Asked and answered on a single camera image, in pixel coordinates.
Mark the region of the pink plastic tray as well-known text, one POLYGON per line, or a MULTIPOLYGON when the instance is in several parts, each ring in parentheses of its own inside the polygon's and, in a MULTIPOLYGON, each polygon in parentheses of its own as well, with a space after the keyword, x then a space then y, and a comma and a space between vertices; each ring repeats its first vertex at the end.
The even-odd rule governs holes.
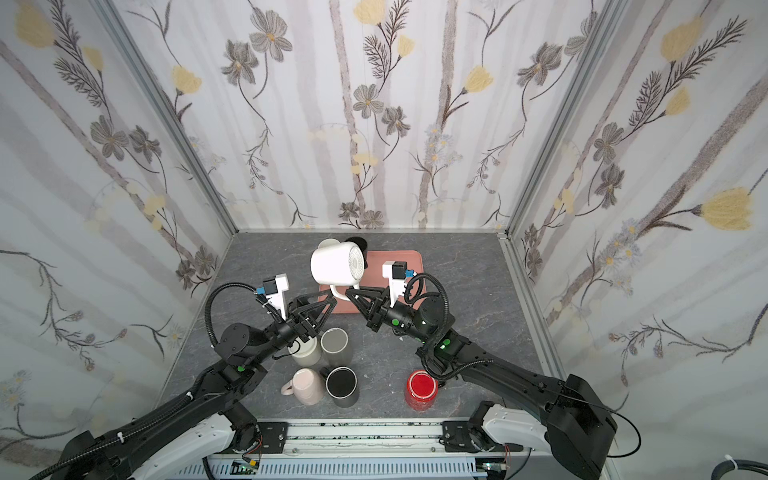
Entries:
MULTIPOLYGON (((387 261, 404 261, 409 270, 416 273, 424 271, 422 255, 415 250, 394 250, 394 251, 367 251, 368 267, 361 280, 361 287, 381 287, 388 286, 388 280, 382 273, 383 264, 387 261)), ((349 301, 337 299, 337 304, 333 314, 357 314, 358 310, 349 301)))

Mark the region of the grey upside-down mug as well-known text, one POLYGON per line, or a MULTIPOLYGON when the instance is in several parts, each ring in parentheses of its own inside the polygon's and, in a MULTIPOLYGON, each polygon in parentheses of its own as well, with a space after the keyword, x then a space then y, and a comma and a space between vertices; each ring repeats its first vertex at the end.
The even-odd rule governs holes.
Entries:
POLYGON ((348 333, 338 327, 326 330, 320 339, 320 346, 331 367, 349 366, 353 352, 348 333))

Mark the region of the white ribbed mug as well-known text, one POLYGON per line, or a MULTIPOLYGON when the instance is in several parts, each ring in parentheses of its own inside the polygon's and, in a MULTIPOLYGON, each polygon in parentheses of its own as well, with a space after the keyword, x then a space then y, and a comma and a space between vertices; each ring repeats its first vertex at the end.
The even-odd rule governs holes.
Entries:
POLYGON ((365 272, 365 258, 353 243, 341 242, 338 245, 314 250, 310 260, 313 279, 320 285, 327 285, 337 299, 347 300, 339 287, 360 286, 365 272))

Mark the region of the black and white mug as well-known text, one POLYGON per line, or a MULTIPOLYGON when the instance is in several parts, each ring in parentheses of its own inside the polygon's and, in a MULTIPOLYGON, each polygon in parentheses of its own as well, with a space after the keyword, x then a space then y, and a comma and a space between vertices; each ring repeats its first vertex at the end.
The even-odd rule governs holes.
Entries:
POLYGON ((345 239, 345 242, 355 244, 363 254, 366 254, 368 249, 368 242, 360 236, 352 236, 345 239))

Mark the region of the pale pink mug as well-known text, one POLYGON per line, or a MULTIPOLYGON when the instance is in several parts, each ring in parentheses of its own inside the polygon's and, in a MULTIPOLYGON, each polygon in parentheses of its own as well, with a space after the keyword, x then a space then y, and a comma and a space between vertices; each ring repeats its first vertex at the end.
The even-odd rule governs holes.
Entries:
POLYGON ((325 382, 315 370, 302 368, 281 387, 280 393, 295 397, 302 405, 313 406, 324 398, 325 382))

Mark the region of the black dark grey mug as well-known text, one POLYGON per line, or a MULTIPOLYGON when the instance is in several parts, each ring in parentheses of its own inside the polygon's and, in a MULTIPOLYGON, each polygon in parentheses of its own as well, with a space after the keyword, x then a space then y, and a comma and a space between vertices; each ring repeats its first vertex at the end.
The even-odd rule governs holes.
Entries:
POLYGON ((359 399, 359 380, 356 373, 347 366, 325 367, 320 371, 325 389, 339 408, 350 408, 359 399))

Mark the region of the red mug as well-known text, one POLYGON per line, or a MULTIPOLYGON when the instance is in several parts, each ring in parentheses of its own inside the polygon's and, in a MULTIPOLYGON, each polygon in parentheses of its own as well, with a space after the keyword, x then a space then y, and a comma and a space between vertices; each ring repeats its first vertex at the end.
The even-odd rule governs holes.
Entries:
POLYGON ((436 379, 425 370, 417 370, 412 372, 406 381, 404 399, 411 409, 426 411, 433 406, 438 390, 436 379))

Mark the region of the light grey mug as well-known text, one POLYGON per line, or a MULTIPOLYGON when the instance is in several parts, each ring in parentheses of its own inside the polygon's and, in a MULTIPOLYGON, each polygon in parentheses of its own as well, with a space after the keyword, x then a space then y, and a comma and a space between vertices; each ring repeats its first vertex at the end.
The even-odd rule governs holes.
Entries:
POLYGON ((327 248, 340 244, 340 241, 335 238, 326 238, 318 244, 318 249, 327 248))

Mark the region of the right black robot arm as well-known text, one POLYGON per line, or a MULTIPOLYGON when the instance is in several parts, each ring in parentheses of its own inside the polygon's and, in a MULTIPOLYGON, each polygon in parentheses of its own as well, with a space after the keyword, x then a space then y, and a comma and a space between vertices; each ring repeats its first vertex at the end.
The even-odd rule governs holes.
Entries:
POLYGON ((379 287, 349 287, 345 295, 371 330, 387 325, 419 340, 416 354, 432 378, 445 382, 460 377, 511 400, 543 426, 543 438, 561 466, 580 479, 600 477, 620 414, 586 380, 534 373, 458 334, 446 290, 431 274, 409 279, 403 300, 394 298, 390 288, 379 287))

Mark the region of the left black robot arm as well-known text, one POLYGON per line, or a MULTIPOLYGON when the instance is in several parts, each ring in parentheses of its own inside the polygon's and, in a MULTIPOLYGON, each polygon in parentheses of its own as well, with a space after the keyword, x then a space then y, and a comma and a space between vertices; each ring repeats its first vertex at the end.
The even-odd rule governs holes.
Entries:
POLYGON ((206 331, 219 361, 200 372, 182 394, 147 415, 99 437, 86 432, 70 440, 57 463, 39 479, 164 479, 196 460, 229 448, 250 449, 261 439, 256 417, 241 403, 267 371, 262 363, 291 345, 318 335, 337 304, 329 290, 300 295, 279 311, 268 288, 238 283, 270 315, 261 330, 230 324, 221 335, 213 328, 215 288, 204 304, 206 331))

